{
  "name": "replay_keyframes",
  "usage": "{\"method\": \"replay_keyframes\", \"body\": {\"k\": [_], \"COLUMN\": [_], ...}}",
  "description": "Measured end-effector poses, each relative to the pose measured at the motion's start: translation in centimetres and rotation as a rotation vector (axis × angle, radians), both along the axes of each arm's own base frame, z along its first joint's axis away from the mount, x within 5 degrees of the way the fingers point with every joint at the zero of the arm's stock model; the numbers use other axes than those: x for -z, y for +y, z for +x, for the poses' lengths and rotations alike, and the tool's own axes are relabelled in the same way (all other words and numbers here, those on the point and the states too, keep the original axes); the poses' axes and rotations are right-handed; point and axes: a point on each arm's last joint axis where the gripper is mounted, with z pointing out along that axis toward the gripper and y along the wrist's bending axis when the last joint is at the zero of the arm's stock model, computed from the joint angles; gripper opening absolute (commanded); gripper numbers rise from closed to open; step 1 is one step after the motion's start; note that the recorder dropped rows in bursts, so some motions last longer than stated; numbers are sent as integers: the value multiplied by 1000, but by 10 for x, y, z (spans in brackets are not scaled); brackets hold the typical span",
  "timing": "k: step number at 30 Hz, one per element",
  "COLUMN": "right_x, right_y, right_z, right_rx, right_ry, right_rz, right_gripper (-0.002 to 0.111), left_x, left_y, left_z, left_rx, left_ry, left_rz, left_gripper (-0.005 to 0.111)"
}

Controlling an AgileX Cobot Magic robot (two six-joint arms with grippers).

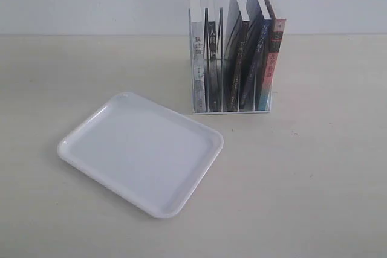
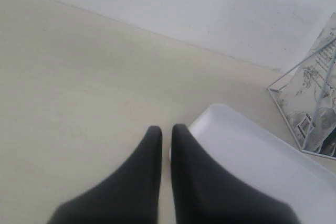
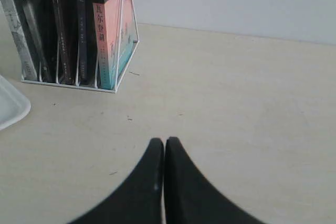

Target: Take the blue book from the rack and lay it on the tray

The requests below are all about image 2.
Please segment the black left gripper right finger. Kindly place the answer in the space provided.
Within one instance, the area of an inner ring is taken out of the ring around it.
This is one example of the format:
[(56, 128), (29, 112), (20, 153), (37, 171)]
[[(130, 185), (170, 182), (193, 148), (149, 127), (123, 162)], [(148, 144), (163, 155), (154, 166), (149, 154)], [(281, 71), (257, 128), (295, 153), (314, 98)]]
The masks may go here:
[(172, 130), (171, 180), (177, 223), (300, 223), (288, 204), (222, 168), (184, 124)]

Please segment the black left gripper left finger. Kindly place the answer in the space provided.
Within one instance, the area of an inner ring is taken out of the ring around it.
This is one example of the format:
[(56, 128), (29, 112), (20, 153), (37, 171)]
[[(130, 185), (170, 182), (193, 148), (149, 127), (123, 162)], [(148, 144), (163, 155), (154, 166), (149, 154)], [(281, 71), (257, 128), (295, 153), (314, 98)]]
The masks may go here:
[(157, 223), (162, 142), (161, 129), (150, 126), (115, 172), (60, 205), (49, 223)]

